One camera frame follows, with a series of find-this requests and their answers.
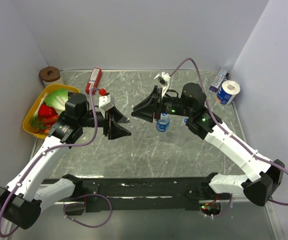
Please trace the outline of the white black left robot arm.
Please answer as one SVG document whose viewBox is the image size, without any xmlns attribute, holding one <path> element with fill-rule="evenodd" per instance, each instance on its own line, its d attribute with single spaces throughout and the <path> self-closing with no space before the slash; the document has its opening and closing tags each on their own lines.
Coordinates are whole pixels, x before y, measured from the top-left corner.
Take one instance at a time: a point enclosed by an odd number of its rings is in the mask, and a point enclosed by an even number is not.
<svg viewBox="0 0 288 240">
<path fill-rule="evenodd" d="M 55 202 L 69 198 L 79 200 L 83 195 L 83 181 L 67 174 L 56 183 L 39 190 L 48 172 L 83 134 L 83 128 L 103 128 L 109 140 L 131 135 L 118 122 L 124 115 L 115 107 L 109 94 L 99 97 L 99 111 L 86 95 L 73 93 L 65 103 L 65 110 L 53 124 L 41 148 L 26 167 L 5 187 L 0 186 L 0 221 L 6 219 L 26 230 L 38 219 L 43 210 Z"/>
</svg>

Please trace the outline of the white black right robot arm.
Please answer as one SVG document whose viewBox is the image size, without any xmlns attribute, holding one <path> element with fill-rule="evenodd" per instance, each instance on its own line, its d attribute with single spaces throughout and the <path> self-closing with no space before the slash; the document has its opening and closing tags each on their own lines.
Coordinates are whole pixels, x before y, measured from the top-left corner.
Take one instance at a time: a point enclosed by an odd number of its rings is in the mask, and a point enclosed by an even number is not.
<svg viewBox="0 0 288 240">
<path fill-rule="evenodd" d="M 205 100 L 206 95 L 197 83 L 185 84 L 177 96 L 162 95 L 162 89 L 155 86 L 148 97 L 133 107 L 131 114 L 147 122 L 158 121 L 162 114 L 188 117 L 186 126 L 193 134 L 215 146 L 244 172 L 243 175 L 214 174 L 209 183 L 203 185 L 203 196 L 211 200 L 218 194 L 242 195 L 264 206 L 281 184 L 280 168 L 285 165 L 278 159 L 256 159 L 258 152 L 210 112 Z"/>
</svg>

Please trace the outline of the blue label Pocari bottle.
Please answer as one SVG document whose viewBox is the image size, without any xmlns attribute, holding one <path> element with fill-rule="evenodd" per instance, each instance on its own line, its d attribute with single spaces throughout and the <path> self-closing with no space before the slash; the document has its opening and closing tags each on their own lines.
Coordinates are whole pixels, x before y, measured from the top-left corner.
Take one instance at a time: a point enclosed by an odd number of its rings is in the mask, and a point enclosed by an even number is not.
<svg viewBox="0 0 288 240">
<path fill-rule="evenodd" d="M 160 119 L 156 122 L 157 131 L 164 133 L 170 125 L 169 115 L 166 113 L 162 113 Z"/>
</svg>

